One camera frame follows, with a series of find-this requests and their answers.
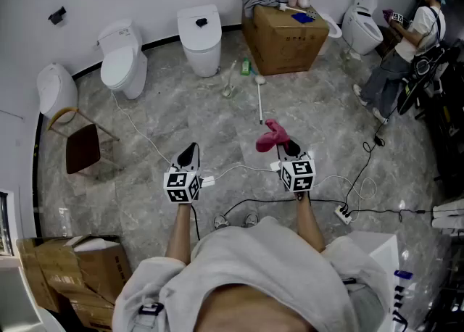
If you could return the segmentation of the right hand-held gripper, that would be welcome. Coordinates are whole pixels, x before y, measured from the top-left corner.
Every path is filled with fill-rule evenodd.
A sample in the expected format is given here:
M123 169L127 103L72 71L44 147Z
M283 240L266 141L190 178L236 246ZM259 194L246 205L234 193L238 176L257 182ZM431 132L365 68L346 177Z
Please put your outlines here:
M316 176L315 161L298 140L276 145L278 161L271 168L290 192L310 191Z

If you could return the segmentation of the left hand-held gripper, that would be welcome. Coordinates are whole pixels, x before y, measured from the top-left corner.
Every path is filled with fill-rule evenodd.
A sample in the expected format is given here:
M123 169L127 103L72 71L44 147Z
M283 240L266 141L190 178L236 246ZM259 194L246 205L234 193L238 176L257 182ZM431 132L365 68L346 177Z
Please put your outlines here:
M171 159L164 174L164 192L174 204L189 204L198 199L201 184L199 145L190 144Z

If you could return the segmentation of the pink cloth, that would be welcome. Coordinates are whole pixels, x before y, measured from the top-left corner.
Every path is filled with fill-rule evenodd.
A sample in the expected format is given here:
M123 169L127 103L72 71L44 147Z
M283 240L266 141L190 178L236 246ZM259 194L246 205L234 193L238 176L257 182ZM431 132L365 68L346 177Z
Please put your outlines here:
M257 139L255 146L258 152L268 152L278 144L287 145L290 141L290 136L275 119L267 119L265 124L270 131Z

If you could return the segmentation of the light green toilet brush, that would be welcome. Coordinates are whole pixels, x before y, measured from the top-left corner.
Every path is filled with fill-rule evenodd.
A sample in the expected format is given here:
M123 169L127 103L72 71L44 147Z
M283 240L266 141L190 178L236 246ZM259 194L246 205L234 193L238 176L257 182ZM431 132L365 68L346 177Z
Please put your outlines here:
M229 98L231 96L232 92L233 92L233 85L232 85L231 81L232 81L232 76L234 74L236 63L237 63L237 60L234 60L232 62L230 70L228 72L228 76L226 78L227 81L225 82L225 86L224 86L223 92L222 92L222 95L225 98Z

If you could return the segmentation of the person's left forearm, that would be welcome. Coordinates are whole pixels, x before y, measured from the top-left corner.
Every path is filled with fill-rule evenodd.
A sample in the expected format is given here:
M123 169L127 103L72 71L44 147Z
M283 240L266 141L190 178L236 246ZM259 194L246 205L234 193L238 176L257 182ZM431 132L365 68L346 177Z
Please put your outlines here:
M188 265L191 260L191 205L179 204L165 256Z

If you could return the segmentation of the person's right forearm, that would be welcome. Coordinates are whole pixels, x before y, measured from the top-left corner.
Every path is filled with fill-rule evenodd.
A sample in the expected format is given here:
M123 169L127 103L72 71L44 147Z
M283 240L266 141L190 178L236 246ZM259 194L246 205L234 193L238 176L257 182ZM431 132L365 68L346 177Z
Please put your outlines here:
M307 192L296 192L297 233L312 248L321 253L326 249L326 243L312 210Z

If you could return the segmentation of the white round-head brush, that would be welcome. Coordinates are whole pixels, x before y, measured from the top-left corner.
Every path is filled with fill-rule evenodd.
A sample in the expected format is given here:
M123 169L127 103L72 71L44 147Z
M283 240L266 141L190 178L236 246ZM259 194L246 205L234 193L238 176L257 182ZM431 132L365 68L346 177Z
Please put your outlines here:
M280 11L283 11L283 12L285 12L286 10L290 10L290 11L293 11L293 12L308 14L309 13L309 10L308 10L309 7L310 7L310 1L309 0L297 0L297 7L291 7L288 4L280 3L279 6L278 6L278 9Z
M261 99L261 86L266 83L266 79L262 75L256 75L254 81L257 84L257 97L258 97L258 111L259 111L259 121L260 124L263 124L263 114L262 114L262 99Z

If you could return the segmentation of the white flat-lid smart toilet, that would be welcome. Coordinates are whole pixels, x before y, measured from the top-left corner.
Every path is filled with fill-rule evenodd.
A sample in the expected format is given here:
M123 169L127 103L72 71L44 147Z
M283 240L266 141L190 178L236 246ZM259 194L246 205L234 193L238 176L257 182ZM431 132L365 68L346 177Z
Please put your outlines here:
M199 28L195 22L206 17L208 24ZM178 35L192 70L200 77L212 77L220 66L222 26L214 4L179 10Z

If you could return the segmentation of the white toilet with tank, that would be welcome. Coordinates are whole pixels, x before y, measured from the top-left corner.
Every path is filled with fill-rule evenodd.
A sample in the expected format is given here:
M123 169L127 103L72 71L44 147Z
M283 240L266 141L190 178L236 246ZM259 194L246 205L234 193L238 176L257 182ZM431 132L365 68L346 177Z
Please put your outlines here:
M122 92L128 99L136 99L144 89L147 58L142 52L143 41L139 29L131 19L118 20L108 25L98 36L104 55L101 80L109 90Z

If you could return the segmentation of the white toilet with raised lid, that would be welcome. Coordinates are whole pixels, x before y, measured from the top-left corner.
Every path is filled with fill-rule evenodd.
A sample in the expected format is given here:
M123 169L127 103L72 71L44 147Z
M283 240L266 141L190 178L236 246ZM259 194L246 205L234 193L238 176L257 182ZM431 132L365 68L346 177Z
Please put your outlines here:
M373 19L378 0L354 0L344 14L342 37L359 55L374 50L384 37Z
M342 31L331 16L335 0L310 0L310 5L328 23L329 38L341 38Z

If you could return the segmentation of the white rounded toilet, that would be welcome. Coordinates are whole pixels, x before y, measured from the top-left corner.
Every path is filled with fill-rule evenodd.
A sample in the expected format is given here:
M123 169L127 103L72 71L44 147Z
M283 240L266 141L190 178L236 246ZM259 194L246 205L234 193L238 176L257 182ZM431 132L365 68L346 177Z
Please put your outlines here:
M78 89L69 72L58 63L47 65L37 76L40 112L51 120L58 111L78 107Z

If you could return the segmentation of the white power strip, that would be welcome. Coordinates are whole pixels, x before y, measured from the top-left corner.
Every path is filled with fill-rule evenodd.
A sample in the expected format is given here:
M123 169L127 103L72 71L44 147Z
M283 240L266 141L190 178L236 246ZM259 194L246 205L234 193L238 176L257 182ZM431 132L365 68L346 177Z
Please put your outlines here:
M334 214L340 219L340 221L343 222L345 225L349 225L352 222L352 216L350 211L348 211L346 208L343 208L341 205L339 205L335 211Z

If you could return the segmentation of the large closed cardboard box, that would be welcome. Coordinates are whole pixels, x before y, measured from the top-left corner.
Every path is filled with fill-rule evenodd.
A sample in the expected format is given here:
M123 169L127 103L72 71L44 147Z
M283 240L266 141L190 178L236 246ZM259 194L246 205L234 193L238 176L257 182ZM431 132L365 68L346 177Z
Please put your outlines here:
M242 32L261 75L308 71L327 39L329 27L319 14L305 23L293 15L257 5L251 18L241 18Z

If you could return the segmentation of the wooden chair with brown seat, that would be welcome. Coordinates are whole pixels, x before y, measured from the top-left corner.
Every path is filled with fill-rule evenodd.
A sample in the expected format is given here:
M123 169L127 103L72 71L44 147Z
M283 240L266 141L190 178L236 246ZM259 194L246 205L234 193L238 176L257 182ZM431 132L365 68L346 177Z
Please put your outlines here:
M89 124L75 131L70 136L67 136L54 128L54 124L61 116L69 112L79 114L87 120ZM86 116L77 107L65 107L59 110L50 120L46 130L51 130L66 140L65 164L68 175L79 174L88 176L88 174L83 171L99 162L111 165L116 170L123 170L121 166L102 156L98 130L102 130L114 141L120 141L120 139L102 125Z

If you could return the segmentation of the person's grey shirt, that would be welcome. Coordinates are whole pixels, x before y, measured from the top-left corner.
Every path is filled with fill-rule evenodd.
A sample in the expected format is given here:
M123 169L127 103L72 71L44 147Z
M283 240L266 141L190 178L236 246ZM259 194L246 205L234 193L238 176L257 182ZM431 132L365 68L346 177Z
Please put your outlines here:
M386 271L349 237L317 252L273 217L204 237L185 264L152 257L115 302L113 332L192 332L218 287L251 286L289 307L318 332L377 332L392 296Z

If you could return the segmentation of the white cabinet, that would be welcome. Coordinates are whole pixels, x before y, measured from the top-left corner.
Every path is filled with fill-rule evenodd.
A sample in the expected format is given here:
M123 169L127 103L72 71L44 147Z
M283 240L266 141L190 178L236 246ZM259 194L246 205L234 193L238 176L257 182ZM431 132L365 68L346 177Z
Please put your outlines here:
M395 332L393 321L395 287L399 285L394 271L399 269L397 237L394 234L367 231L352 231L347 235L364 252L368 253L383 268L389 284L389 314L378 329L378 332Z

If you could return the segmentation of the black equipment rack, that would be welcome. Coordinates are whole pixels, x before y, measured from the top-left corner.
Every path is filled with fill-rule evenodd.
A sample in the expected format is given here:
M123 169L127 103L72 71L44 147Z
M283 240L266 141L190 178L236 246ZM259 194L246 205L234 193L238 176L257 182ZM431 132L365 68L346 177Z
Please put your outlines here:
M461 48L441 43L413 59L401 88L397 111L411 107L424 118L436 152L438 176L446 188L464 188L464 61Z

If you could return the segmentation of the open cardboard box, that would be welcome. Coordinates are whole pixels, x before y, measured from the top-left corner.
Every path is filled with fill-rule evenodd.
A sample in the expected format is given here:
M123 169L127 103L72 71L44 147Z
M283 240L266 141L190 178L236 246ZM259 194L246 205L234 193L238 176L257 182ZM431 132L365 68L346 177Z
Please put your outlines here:
M116 299L132 275L118 236L24 238L16 247L39 306L71 307L84 327L112 332Z

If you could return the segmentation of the black wall holder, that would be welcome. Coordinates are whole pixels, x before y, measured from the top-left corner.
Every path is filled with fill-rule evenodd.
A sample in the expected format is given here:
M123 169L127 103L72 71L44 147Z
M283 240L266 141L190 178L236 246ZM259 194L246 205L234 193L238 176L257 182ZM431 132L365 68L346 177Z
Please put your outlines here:
M49 15L48 20L53 24L53 25L58 25L63 21L64 15L67 13L66 9L64 7L59 8L56 12L52 13Z

